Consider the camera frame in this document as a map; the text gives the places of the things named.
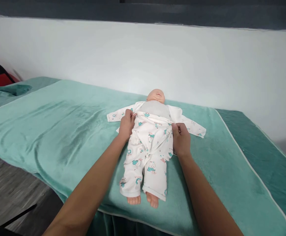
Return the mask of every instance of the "tiled floor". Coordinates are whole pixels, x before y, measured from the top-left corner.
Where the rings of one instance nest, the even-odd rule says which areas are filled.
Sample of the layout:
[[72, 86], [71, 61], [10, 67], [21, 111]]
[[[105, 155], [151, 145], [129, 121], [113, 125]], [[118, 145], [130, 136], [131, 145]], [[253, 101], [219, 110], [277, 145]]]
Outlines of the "tiled floor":
[[0, 225], [30, 206], [36, 209], [6, 228], [23, 236], [40, 236], [62, 206], [58, 196], [39, 179], [0, 159]]

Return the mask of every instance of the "doll foot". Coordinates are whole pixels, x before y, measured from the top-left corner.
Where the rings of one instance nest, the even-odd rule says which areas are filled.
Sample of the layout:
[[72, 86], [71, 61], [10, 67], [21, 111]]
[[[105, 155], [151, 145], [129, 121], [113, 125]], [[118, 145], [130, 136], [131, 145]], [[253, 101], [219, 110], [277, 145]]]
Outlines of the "doll foot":
[[137, 197], [133, 197], [133, 198], [128, 198], [127, 197], [127, 200], [128, 200], [128, 203], [130, 205], [138, 205], [138, 204], [141, 204], [141, 196], [137, 196]]
[[158, 208], [158, 197], [157, 196], [149, 192], [146, 192], [146, 199], [151, 204], [151, 207]]

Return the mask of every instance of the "teal towel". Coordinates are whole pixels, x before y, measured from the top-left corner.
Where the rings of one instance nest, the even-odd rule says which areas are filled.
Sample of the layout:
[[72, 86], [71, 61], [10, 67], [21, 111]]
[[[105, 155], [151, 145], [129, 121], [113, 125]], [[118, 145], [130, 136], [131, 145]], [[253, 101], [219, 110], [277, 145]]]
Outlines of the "teal towel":
[[12, 84], [10, 86], [0, 87], [0, 91], [9, 93], [13, 96], [20, 96], [27, 93], [31, 88], [32, 87], [30, 85]]
[[[34, 173], [67, 198], [117, 135], [106, 114], [146, 96], [74, 81], [59, 81], [0, 107], [0, 158]], [[244, 235], [286, 235], [286, 216], [250, 167], [212, 108], [167, 101], [207, 129], [191, 137], [192, 154]], [[119, 192], [125, 149], [99, 208], [173, 235], [199, 235], [188, 189], [176, 157], [168, 163], [166, 202], [153, 209], [141, 193], [132, 206]]]

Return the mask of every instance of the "white onesie with cartoon print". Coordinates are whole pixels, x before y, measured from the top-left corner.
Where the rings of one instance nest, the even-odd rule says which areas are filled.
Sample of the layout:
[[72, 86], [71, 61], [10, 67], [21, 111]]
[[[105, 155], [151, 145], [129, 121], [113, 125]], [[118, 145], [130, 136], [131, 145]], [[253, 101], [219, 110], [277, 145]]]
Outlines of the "white onesie with cartoon print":
[[129, 139], [120, 192], [126, 197], [139, 196], [144, 173], [143, 191], [166, 201], [167, 162], [173, 156], [171, 124], [185, 123], [191, 134], [201, 138], [205, 135], [206, 129], [183, 116], [180, 108], [158, 101], [137, 102], [124, 107], [108, 114], [108, 121], [120, 121], [126, 109], [137, 113], [137, 117]]

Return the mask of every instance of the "dark window frame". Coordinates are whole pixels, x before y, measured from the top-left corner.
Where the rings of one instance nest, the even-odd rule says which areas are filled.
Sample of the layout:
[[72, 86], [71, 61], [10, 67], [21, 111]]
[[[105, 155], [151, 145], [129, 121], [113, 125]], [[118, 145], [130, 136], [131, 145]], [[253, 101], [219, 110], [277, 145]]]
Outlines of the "dark window frame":
[[127, 3], [127, 0], [106, 0], [106, 3], [3, 0], [2, 16], [286, 30], [286, 1], [199, 0], [192, 5], [167, 5]]

